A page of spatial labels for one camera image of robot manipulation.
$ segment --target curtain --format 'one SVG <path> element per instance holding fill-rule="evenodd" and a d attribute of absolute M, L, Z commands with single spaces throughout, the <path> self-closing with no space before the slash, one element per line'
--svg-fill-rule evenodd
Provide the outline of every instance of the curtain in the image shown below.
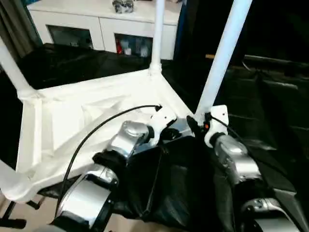
<path fill-rule="evenodd" d="M 0 0 L 0 36 L 16 61 L 40 45 L 21 0 Z"/>

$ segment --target black cable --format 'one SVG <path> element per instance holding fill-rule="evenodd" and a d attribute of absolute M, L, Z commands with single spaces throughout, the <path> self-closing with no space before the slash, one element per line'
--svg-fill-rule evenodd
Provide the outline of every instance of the black cable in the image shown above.
<path fill-rule="evenodd" d="M 257 160 L 258 162 L 260 162 L 260 163 L 266 165 L 267 167 L 271 168 L 272 170 L 274 170 L 274 171 L 280 173 L 283 177 L 285 177 L 288 181 L 291 182 L 291 180 L 290 180 L 290 178 L 287 176 L 287 174 L 285 174 L 283 171 L 281 171 L 281 170 L 280 170 L 279 168 L 277 168 L 276 166 L 271 165 L 270 163 L 267 163 L 267 162 L 265 162 L 265 161 L 263 161 L 263 160 L 260 160 L 259 158 L 253 157 L 253 156 L 251 155 L 252 152 L 250 151 L 249 147 L 246 145 L 246 143 L 244 142 L 244 140 L 243 140 L 243 139 L 240 137 L 240 135 L 237 134 L 237 132 L 234 131 L 229 125 L 227 125 L 227 124 L 224 123 L 223 121 L 217 119 L 216 117 L 213 117 L 213 116 L 211 116 L 211 117 L 212 117 L 212 119 L 216 120 L 217 122 L 219 122 L 219 123 L 221 123 L 223 126 L 225 126 L 230 132 L 232 132 L 232 133 L 237 137 L 237 139 L 238 139 L 242 144 L 244 144 L 244 146 L 245 146 L 245 147 L 247 148 L 247 150 L 249 151 L 248 155 L 249 155 L 253 160 L 255 159 L 255 160 Z"/>
<path fill-rule="evenodd" d="M 159 105 L 141 105 L 141 106 L 137 106 L 137 107 L 133 107 L 131 109 L 128 109 L 128 110 L 125 110 L 123 112 L 120 112 L 108 119 L 106 119 L 105 121 L 103 121 L 102 123 L 100 123 L 98 126 L 96 126 L 92 131 L 90 131 L 90 133 L 88 135 L 86 135 L 86 137 L 81 141 L 81 143 L 78 145 L 78 147 L 76 148 L 71 160 L 70 160 L 70 163 L 68 165 L 68 168 L 67 168 L 67 171 L 64 175 L 64 178 L 63 178 L 63 182 L 62 182 L 62 187 L 61 187 L 61 191 L 60 191 L 60 195 L 59 195 L 59 198 L 58 198 L 58 201 L 57 201 L 57 206 L 56 206 L 56 213 L 55 213 L 55 217 L 56 217 L 56 214 L 58 212 L 58 209 L 59 209 L 59 205 L 60 205 L 60 202 L 61 202 L 61 199 L 63 197 L 63 194 L 64 194 L 64 190 L 65 190 L 65 185 L 66 185 L 66 181 L 68 180 L 68 176 L 69 176 L 69 173 L 71 171 L 71 168 L 72 168 L 72 165 L 73 165 L 73 162 L 78 154 L 78 152 L 80 151 L 80 149 L 82 148 L 82 146 L 84 145 L 84 143 L 87 141 L 87 139 L 94 133 L 96 132 L 98 129 L 100 129 L 103 125 L 105 125 L 106 123 L 108 123 L 109 121 L 121 116 L 121 115 L 124 115 L 130 111 L 133 111 L 133 110 L 137 110 L 137 109 L 141 109 L 141 108 L 147 108 L 147 107 L 154 107 L 156 111 L 158 111 L 160 108 L 162 108 L 161 106 Z"/>

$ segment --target cabinet door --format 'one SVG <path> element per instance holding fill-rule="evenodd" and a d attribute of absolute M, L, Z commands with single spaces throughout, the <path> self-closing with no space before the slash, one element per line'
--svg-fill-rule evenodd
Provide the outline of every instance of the cabinet door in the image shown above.
<path fill-rule="evenodd" d="M 121 19 L 100 18 L 105 50 L 117 52 L 116 37 L 133 35 L 141 37 L 154 37 L 154 23 L 136 22 Z M 161 45 L 161 58 L 173 59 L 177 26 L 164 25 Z"/>
<path fill-rule="evenodd" d="M 43 43 L 105 50 L 98 17 L 30 11 Z"/>

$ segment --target white cabinet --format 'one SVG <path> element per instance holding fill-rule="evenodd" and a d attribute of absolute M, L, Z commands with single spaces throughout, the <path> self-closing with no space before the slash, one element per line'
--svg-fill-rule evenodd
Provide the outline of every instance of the white cabinet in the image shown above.
<path fill-rule="evenodd" d="M 155 0 L 117 14 L 111 0 L 41 0 L 28 6 L 43 43 L 117 52 L 116 34 L 153 38 Z M 161 58 L 173 59 L 181 3 L 166 2 Z"/>
<path fill-rule="evenodd" d="M 30 11 L 32 20 L 44 43 L 56 43 L 56 40 L 64 41 L 63 38 L 67 35 L 66 40 L 70 41 L 78 37 L 78 34 L 84 35 L 78 41 L 71 41 L 71 45 L 78 46 L 78 43 L 87 43 L 87 33 L 90 35 L 90 47 L 96 50 L 105 50 L 100 22 L 97 17 L 63 14 L 56 12 Z"/>

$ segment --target floor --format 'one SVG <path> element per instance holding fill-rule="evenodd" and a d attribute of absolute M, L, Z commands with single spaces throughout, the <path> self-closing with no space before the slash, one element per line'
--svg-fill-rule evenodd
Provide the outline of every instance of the floor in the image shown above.
<path fill-rule="evenodd" d="M 34 201 L 38 202 L 40 196 L 37 196 Z M 9 202 L 1 203 L 0 196 L 0 217 L 3 215 Z M 39 210 L 34 210 L 32 207 L 25 204 L 17 204 L 10 218 L 21 218 L 27 220 L 27 225 L 23 230 L 9 229 L 0 227 L 0 232 L 31 232 L 41 225 L 50 223 L 53 220 L 56 208 L 56 200 L 45 198 Z M 104 232 L 179 232 L 179 230 L 170 229 L 156 223 L 145 223 L 140 220 L 129 220 L 120 215 L 112 215 Z"/>

